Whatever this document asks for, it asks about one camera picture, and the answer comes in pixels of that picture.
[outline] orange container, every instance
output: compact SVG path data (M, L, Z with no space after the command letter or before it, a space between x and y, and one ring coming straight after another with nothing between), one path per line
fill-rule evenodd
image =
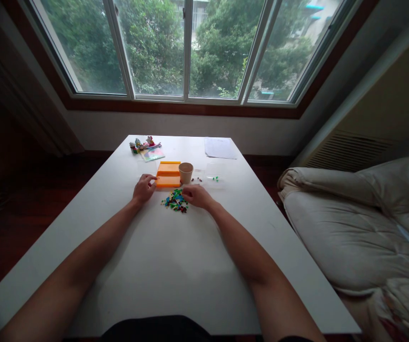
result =
M163 161L158 167L157 176L180 176L179 164L180 161Z
M159 188L178 188L181 186L181 177L179 173L180 161L163 161L157 170L157 187Z
M181 177L180 176L157 176L158 188L178 188L181 186Z

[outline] green foliage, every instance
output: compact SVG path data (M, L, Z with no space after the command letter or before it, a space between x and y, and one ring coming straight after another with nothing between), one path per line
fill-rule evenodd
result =
M312 44L306 37L301 37L297 45L268 47L258 71L257 81L261 82L263 88L274 90L273 100L285 101L311 52ZM251 98L260 98L260 87L254 88Z
M261 87L285 97L312 47L290 39L304 25L308 0L283 0L252 96ZM84 91L124 93L108 20L101 0L42 0ZM191 52L190 95L236 98L264 0L210 0ZM181 95L183 29L170 0L118 0L119 25L141 94Z
M175 5L166 0L117 3L136 92L182 95L183 29Z
M86 92L125 93L101 0L42 0Z
M263 4L264 0L211 0L208 3L208 18L197 29L196 56L192 58L190 76L192 95L218 96L221 87L231 89L228 94L234 97Z

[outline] window frame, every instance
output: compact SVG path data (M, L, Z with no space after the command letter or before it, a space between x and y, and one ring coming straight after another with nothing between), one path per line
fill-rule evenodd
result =
M352 6L344 6L345 3L343 3L339 7L318 48L304 68L297 86L289 96L290 99L296 96L295 101L290 102L250 100L248 98L259 65L261 64L264 50L269 42L270 32L275 23L275 20L271 19L269 21L269 16L277 17L282 3L281 0L266 0L264 3L237 99L188 97L188 91L185 90L188 90L190 80L192 15L186 15L184 21L183 96L136 95L134 93L133 78L128 67L127 56L123 48L122 37L118 28L118 20L115 17L113 0L103 0L113 41L119 46L115 45L115 49L119 65L123 66L121 72L127 94L77 93L73 85L73 76L70 75L65 67L67 62L64 61L64 58L58 51L60 48L57 48L52 43L54 41L53 37L51 37L48 29L43 27L44 25L47 28L47 24L38 13L32 13L32 10L37 12L37 9L34 8L35 6L31 5L29 1L24 0L1 0L60 100L68 110L284 119L299 119L301 117L378 1L356 0ZM184 6L186 13L192 13L193 0L185 0ZM266 27L268 31L263 39ZM331 35L330 31L336 27L336 32L333 32ZM305 77L308 77L307 82L301 84ZM302 87L299 95L295 95L298 85L302 85Z

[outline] paper cup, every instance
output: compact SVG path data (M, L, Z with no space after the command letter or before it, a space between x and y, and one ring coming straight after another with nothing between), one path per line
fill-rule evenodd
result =
M180 164L179 173L181 174L182 184L189 184L191 181L191 174L193 173L193 165L190 163Z

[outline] finger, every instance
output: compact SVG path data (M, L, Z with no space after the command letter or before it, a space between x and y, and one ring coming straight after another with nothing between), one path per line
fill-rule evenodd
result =
M157 188L157 183L153 183L152 185L150 185L150 188L147 189L147 191L154 192L156 188Z
M150 174L146 174L146 177L143 179L143 181L144 181L144 182L147 182L147 183L150 183L151 180L156 180L156 179L157 179L157 177L152 176L152 175L150 175Z
M182 191L182 197L184 197L184 200L186 200L187 202L191 203L193 201L192 193L184 193L184 191Z
M186 186L184 186L184 189L182 190L182 192L189 192L189 193L192 193L193 192L193 190L195 190L196 189L196 187L197 187L197 185L196 184L188 184L188 185L186 185Z
M139 180L142 181L142 180L146 179L146 178L149 177L149 176L154 177L154 176L152 176L150 173L143 173L143 174L141 175L141 177L139 178Z

